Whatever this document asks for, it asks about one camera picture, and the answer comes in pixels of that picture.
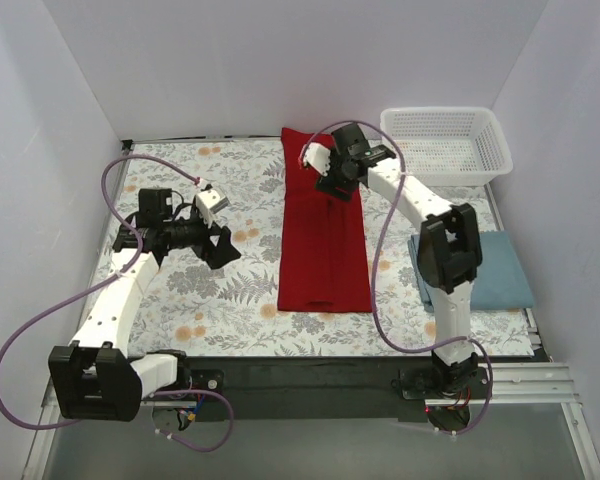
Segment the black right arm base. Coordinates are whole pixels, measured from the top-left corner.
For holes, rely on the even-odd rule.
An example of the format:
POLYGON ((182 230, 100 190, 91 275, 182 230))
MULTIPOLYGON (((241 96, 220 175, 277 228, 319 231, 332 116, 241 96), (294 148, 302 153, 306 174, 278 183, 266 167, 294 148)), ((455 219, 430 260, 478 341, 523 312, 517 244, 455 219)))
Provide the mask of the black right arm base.
POLYGON ((450 399, 470 394, 471 399, 484 399, 488 387, 487 370, 477 367, 472 373, 450 373, 436 366, 431 358, 415 358, 398 369, 394 381, 396 391, 406 400, 450 399))

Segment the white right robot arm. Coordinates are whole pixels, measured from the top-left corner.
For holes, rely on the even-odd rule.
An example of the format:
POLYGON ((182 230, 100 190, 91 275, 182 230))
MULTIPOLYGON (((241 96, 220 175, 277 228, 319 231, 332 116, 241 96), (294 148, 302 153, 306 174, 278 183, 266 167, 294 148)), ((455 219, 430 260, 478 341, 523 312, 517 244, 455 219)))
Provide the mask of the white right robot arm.
POLYGON ((359 186, 390 203, 388 213, 401 213, 419 230, 416 266, 430 287, 436 337, 427 347, 432 357, 432 383, 444 397, 461 393, 478 371, 476 343, 471 339, 470 300, 483 254, 475 209, 453 204, 408 172, 398 144, 384 134, 384 144, 371 146, 363 121, 329 126, 334 145, 315 136, 302 147, 299 163, 319 175, 315 187, 348 201, 359 186))

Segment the floral patterned table mat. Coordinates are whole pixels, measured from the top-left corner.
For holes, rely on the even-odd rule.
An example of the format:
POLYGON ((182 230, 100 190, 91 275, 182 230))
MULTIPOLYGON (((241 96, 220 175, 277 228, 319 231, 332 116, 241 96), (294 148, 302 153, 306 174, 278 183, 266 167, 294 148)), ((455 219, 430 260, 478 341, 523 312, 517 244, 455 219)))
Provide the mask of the floral patterned table mat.
POLYGON ((284 209, 284 153, 278 139, 140 144, 116 195, 120 214, 142 188, 195 194, 193 177, 221 189, 230 204, 220 221, 241 258, 212 270, 190 250, 164 260, 145 295, 129 351, 159 349, 209 356, 394 355, 433 343, 434 317, 419 295, 408 252, 415 229, 390 215, 386 200, 363 190, 368 262, 378 270, 378 314, 283 312, 277 307, 284 209))

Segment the folded blue t shirt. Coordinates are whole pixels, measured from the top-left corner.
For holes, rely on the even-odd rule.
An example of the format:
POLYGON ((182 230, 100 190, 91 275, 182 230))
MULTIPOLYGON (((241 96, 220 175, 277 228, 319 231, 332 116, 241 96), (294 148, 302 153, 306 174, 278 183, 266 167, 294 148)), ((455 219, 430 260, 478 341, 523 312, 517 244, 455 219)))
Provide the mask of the folded blue t shirt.
POLYGON ((534 296, 506 231, 480 234, 483 262, 471 295, 472 311, 526 309, 534 296))

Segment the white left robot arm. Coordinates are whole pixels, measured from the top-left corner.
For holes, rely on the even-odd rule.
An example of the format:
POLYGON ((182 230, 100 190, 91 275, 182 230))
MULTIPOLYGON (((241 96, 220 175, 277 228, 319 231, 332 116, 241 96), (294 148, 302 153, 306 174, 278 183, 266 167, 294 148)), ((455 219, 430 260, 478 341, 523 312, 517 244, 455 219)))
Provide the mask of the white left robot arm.
POLYGON ((172 194, 169 188, 140 190, 138 208, 120 225, 112 246, 111 283, 70 343, 49 355, 52 385, 66 419, 131 421, 142 400, 155 392, 180 400, 192 390, 183 352, 129 357, 133 322, 171 251, 190 249, 212 270, 241 254, 231 243, 230 229, 216 221, 229 204, 221 190, 206 185, 178 206, 172 194))

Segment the aluminium mounting rail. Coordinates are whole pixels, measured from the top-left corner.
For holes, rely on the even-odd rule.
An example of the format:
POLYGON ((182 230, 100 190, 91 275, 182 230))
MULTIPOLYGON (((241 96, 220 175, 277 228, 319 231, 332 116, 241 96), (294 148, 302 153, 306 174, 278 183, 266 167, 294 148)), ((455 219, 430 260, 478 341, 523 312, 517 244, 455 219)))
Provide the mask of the aluminium mounting rail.
MULTIPOLYGON (((139 403, 160 388, 174 383, 184 370, 218 369, 224 372, 220 393, 282 392, 298 394, 303 390, 328 390, 355 393, 364 391, 392 391, 398 369, 413 359, 382 358, 274 358, 274 357, 209 357, 176 359, 169 355, 155 355, 157 367, 150 366, 150 358, 137 358, 130 364, 108 367, 80 365, 62 373, 52 368, 52 385, 56 398, 63 406, 82 407, 87 401, 104 401, 118 408, 139 403)), ((471 399, 460 394, 455 400, 537 403, 569 402, 575 399, 573 381, 567 366, 556 363, 495 363, 478 364, 488 374, 484 399, 471 399)))

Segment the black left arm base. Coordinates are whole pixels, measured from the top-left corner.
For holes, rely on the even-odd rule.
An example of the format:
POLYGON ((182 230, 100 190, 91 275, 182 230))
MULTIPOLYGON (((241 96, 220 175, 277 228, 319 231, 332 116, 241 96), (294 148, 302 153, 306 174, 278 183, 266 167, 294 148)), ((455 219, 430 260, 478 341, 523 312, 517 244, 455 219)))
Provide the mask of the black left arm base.
POLYGON ((174 383, 150 394, 149 399, 172 401, 198 400, 202 395, 200 393, 193 393, 193 390, 216 391, 220 393, 223 388, 224 377, 224 372, 218 369, 184 369, 178 374, 174 383))

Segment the red t shirt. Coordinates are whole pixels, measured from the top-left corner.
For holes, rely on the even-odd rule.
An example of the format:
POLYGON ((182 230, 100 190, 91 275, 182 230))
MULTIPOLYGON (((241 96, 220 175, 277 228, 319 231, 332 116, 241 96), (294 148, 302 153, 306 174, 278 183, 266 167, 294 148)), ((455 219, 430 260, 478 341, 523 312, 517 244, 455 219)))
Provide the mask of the red t shirt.
POLYGON ((349 202, 315 189, 300 166, 310 135, 284 127, 285 196, 277 307, 288 312, 369 313, 368 260, 359 193, 349 202))

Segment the white plastic basket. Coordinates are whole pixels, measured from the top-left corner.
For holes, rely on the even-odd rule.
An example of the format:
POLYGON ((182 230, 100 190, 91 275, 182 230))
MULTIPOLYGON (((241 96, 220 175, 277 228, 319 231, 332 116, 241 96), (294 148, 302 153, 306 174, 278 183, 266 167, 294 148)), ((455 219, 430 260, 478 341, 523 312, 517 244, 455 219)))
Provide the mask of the white plastic basket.
POLYGON ((380 128, 427 186, 480 187, 513 170, 501 124, 487 108, 389 108, 380 128))

